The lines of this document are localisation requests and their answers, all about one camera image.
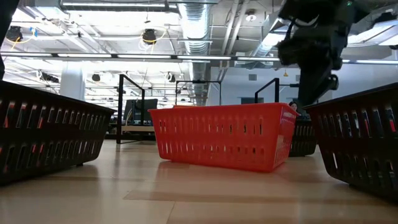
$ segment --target spotlight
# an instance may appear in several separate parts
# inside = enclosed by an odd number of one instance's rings
[[[100,77],[100,75],[98,75],[98,74],[94,74],[91,78],[93,79],[94,82],[99,82],[99,81],[101,81],[101,77]]]
[[[175,76],[174,76],[173,74],[171,74],[170,72],[167,72],[166,79],[167,79],[170,83],[175,83]]]
[[[255,9],[248,9],[246,11],[246,21],[252,22],[257,19],[257,16],[255,15],[256,10]]]
[[[142,40],[147,45],[154,45],[156,44],[156,35],[154,29],[146,29],[142,35]]]
[[[7,31],[6,37],[13,42],[20,42],[24,38],[19,26],[11,26]]]
[[[55,78],[55,77],[52,76],[52,75],[49,75],[49,74],[47,74],[47,73],[45,73],[45,72],[42,72],[42,71],[40,71],[39,73],[42,74],[42,75],[41,75],[41,79],[43,79],[44,81],[47,81],[47,82],[54,82],[54,83],[60,83],[60,80],[59,80],[58,78]]]

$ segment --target cable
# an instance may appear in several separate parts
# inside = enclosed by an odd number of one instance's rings
[[[15,43],[12,45],[11,51],[14,49],[15,45],[17,45],[19,39],[20,39],[20,37],[18,37],[17,40],[15,41]]]
[[[30,40],[33,39],[34,36],[35,36],[35,30],[32,29],[32,36],[31,36],[28,40],[25,40],[25,41],[22,41],[22,42],[18,42],[18,40],[20,39],[20,37],[18,37],[18,39],[17,39],[16,41],[9,40],[8,38],[6,38],[6,40],[8,40],[8,41],[10,41],[11,43],[13,43],[14,46],[13,46],[12,48],[14,48],[16,44],[24,44],[24,43],[29,42]]]

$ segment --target ceiling light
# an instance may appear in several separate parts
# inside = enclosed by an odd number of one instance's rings
[[[256,10],[255,9],[249,9],[246,11],[246,21],[252,22],[257,19],[257,16],[255,15]]]
[[[369,29],[365,32],[362,32],[358,35],[351,35],[348,37],[349,44],[358,44],[358,43],[365,43],[368,40],[378,36],[379,34],[383,33],[384,31],[390,29],[392,26],[380,26],[374,27]]]
[[[279,58],[276,57],[238,57],[239,61],[247,62],[278,62]]]
[[[120,2],[65,2],[63,6],[89,6],[89,7],[164,7],[164,4],[138,4],[138,3],[120,3]],[[170,8],[177,8],[176,5],[170,5]]]
[[[384,41],[380,45],[398,45],[398,35],[391,37],[390,39]]]
[[[170,59],[169,55],[118,55],[119,58],[137,58],[137,59]]]
[[[197,55],[182,55],[177,56],[178,59],[186,60],[231,60],[227,56],[197,56]]]
[[[94,82],[99,82],[99,81],[101,81],[101,77],[100,77],[100,75],[98,75],[98,74],[94,74],[91,78],[93,79]]]
[[[110,54],[58,54],[59,57],[110,58]]]
[[[285,34],[268,34],[266,38],[262,41],[263,45],[266,46],[275,46],[277,45],[280,41],[285,39]]]
[[[24,53],[24,52],[1,52],[3,57],[51,57],[52,54],[47,53]]]
[[[348,60],[346,63],[362,65],[398,65],[398,60]]]

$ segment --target wall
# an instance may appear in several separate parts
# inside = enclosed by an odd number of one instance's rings
[[[280,84],[296,83],[295,76],[299,74],[296,68],[288,68],[286,70],[288,77],[284,77],[285,70],[275,71],[273,69],[254,69],[247,70],[245,68],[229,68],[222,83],[222,104],[223,105],[240,105],[242,97],[254,97],[255,92],[263,87],[273,78],[280,78]],[[249,74],[257,74],[257,81],[249,81]],[[211,69],[212,79],[216,79],[218,75],[218,68]],[[291,98],[296,98],[298,95],[298,88],[280,87],[279,100],[280,102],[288,103]],[[261,91],[259,97],[264,98],[264,102],[274,102],[275,86],[272,84],[265,90]],[[213,87],[209,87],[207,106],[214,106],[219,104],[219,93]]]
[[[398,60],[396,53],[397,51],[393,52],[385,60]],[[280,78],[281,84],[296,83],[295,76],[300,74],[300,70],[288,68],[286,72],[289,74],[288,77],[284,77],[284,69],[275,71],[273,69],[229,68],[222,84],[223,105],[241,104],[242,97],[254,97],[258,89],[275,77]],[[334,73],[338,75],[339,88],[336,91],[327,92],[320,98],[321,102],[398,82],[398,67],[393,65],[343,65],[341,70]],[[249,81],[249,74],[257,74],[257,81]],[[213,80],[216,80],[218,68],[211,68],[211,76]],[[291,98],[296,98],[298,93],[298,88],[286,87],[281,91],[279,99],[281,102],[288,103]],[[212,86],[208,97],[206,105],[218,105],[218,91]],[[274,85],[263,90],[259,97],[264,97],[264,102],[273,102]]]
[[[396,53],[384,60],[398,60]],[[398,82],[398,68],[393,65],[343,65],[335,74],[340,85],[338,90],[333,91],[333,98]]]

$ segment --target ceiling beam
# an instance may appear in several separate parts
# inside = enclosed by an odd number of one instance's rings
[[[68,53],[38,53],[38,52],[0,52],[9,60],[15,58],[37,58],[40,60],[62,61],[122,61],[122,62],[200,62],[240,61],[240,62],[279,62],[277,57],[238,57],[224,55],[155,55],[155,54],[68,54]],[[398,60],[348,60],[345,64],[358,65],[398,65]]]

